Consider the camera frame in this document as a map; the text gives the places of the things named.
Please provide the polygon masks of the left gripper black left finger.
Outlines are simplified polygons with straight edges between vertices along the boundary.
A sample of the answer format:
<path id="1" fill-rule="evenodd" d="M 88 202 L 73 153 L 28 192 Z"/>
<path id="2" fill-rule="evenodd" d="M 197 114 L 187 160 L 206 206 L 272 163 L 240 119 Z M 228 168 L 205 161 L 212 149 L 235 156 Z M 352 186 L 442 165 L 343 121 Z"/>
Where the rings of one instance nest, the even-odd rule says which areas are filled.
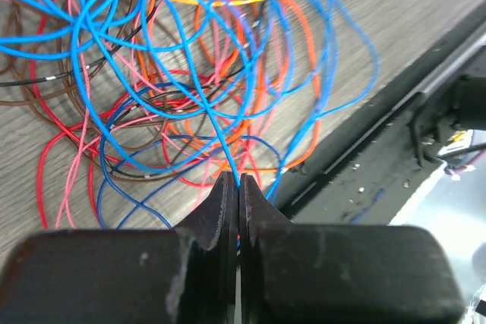
<path id="1" fill-rule="evenodd" d="M 169 230 L 32 234 L 1 272 L 3 323 L 231 323 L 238 188 L 225 172 Z"/>

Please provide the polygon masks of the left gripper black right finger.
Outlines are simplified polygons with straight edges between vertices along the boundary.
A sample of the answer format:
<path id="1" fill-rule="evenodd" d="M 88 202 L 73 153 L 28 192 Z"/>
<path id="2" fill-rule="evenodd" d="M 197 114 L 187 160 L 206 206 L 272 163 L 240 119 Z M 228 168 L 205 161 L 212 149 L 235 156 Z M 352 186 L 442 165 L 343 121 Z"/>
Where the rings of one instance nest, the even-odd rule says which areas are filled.
<path id="1" fill-rule="evenodd" d="M 457 323 L 462 292 L 423 228 L 290 222 L 255 179 L 238 197 L 244 323 Z"/>

